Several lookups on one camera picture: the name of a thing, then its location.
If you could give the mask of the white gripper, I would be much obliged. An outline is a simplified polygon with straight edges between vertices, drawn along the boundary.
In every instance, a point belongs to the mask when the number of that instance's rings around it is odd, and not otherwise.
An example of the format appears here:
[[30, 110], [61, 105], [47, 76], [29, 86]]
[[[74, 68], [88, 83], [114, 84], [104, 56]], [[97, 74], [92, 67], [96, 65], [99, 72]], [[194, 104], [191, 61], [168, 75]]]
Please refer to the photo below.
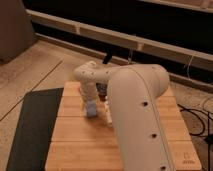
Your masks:
[[97, 103], [99, 97], [95, 83], [82, 83], [80, 88], [84, 106]]

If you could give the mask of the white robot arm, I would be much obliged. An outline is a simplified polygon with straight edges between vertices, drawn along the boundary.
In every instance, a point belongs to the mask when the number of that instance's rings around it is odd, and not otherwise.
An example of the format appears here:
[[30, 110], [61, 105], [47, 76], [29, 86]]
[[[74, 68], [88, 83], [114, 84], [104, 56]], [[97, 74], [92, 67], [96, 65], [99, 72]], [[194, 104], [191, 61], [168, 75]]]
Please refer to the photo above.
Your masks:
[[107, 100], [124, 171], [176, 171], [156, 107], [169, 86], [168, 72], [157, 64], [99, 67], [93, 61], [74, 70], [86, 103], [96, 100], [98, 83]]

